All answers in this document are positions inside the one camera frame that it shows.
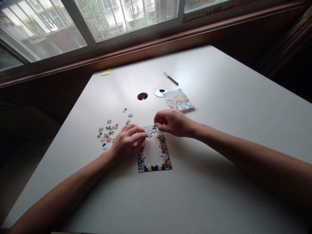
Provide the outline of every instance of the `pen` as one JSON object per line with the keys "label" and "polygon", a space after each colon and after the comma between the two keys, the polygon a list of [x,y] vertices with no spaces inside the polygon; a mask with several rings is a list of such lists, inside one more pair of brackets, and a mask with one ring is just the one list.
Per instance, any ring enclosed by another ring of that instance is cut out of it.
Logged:
{"label": "pen", "polygon": [[170,80],[172,80],[176,85],[179,85],[177,81],[175,81],[171,76],[168,75],[165,71],[163,72],[165,76],[167,76]]}

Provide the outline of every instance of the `table surface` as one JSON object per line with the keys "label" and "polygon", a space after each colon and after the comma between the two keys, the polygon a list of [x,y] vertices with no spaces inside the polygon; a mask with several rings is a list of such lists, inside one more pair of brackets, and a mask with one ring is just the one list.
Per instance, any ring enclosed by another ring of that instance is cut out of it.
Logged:
{"label": "table surface", "polygon": [[[176,86],[163,75],[166,71]],[[121,130],[153,124],[169,108],[155,90],[182,88],[186,115],[226,133],[312,163],[312,105],[212,46],[94,73],[2,227],[102,152],[107,120]],[[137,99],[148,94],[144,101]],[[110,170],[62,231],[87,233],[306,233],[290,206],[205,144],[165,133],[172,170],[138,173],[137,159]]]}

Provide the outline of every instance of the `curtain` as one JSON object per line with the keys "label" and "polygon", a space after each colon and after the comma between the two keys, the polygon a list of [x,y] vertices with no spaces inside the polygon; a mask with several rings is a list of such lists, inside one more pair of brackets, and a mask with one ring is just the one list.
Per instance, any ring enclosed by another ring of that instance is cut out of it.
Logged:
{"label": "curtain", "polygon": [[274,79],[274,75],[305,47],[312,38],[312,7],[282,36],[282,38],[258,62],[255,70]]}

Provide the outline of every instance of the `sticky note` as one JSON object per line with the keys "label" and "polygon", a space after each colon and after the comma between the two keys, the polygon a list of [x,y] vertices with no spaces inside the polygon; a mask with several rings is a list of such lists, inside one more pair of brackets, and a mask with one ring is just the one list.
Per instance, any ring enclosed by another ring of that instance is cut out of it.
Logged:
{"label": "sticky note", "polygon": [[110,69],[107,69],[107,70],[105,70],[105,71],[102,72],[102,75],[101,75],[101,76],[109,75],[110,72],[111,72],[111,70],[110,70]]}

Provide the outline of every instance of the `hand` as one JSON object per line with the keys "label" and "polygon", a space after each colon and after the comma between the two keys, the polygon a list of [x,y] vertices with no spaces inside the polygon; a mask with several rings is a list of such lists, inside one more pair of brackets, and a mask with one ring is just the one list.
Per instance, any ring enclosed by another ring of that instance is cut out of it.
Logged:
{"label": "hand", "polygon": [[[144,148],[146,137],[148,135],[138,125],[125,125],[109,149],[113,164],[137,155]],[[140,141],[140,143],[134,146],[133,144],[137,141]]]}
{"label": "hand", "polygon": [[198,123],[173,108],[158,111],[154,117],[154,124],[159,131],[168,132],[177,137],[192,137],[194,126]]}

